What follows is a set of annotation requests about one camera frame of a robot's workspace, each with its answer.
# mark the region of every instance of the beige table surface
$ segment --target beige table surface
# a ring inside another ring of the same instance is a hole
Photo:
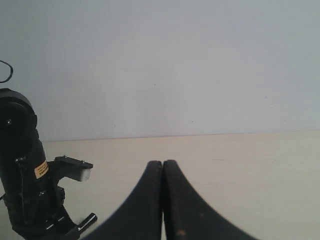
[[[88,181],[60,182],[74,221],[98,215],[88,231],[122,204],[148,161],[175,159],[215,210],[254,237],[320,239],[320,131],[61,141],[44,148],[48,161],[68,155],[94,164]],[[1,240],[21,239],[3,201],[0,223]]]

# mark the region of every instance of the orange label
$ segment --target orange label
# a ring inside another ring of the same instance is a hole
[[[48,164],[47,161],[44,161],[40,166],[37,166],[34,169],[35,177],[36,179],[41,178],[43,175],[45,175],[48,172]]]

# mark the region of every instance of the black curved finger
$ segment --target black curved finger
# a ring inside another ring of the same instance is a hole
[[[162,163],[150,161],[132,193],[85,240],[160,240]]]
[[[176,161],[165,161],[162,175],[168,240],[255,240],[213,210],[190,185]]]

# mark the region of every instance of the black mechanical part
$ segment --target black mechanical part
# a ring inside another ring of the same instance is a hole
[[[12,229],[26,240],[76,240],[97,216],[73,223],[58,182],[63,177],[79,180],[76,176],[93,166],[66,156],[47,162],[37,121],[22,94],[0,89],[0,177]]]
[[[84,240],[160,240],[162,163],[150,161],[132,193]]]
[[[168,240],[256,240],[213,210],[174,160],[163,164],[163,212]]]

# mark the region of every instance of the black cable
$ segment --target black cable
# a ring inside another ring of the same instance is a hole
[[[0,81],[0,84],[4,84],[4,83],[8,82],[12,78],[12,75],[14,74],[14,67],[11,66],[9,63],[7,63],[5,61],[0,60],[0,62],[5,64],[5,65],[7,65],[10,68],[10,75],[7,77],[7,79],[4,80],[4,81]]]

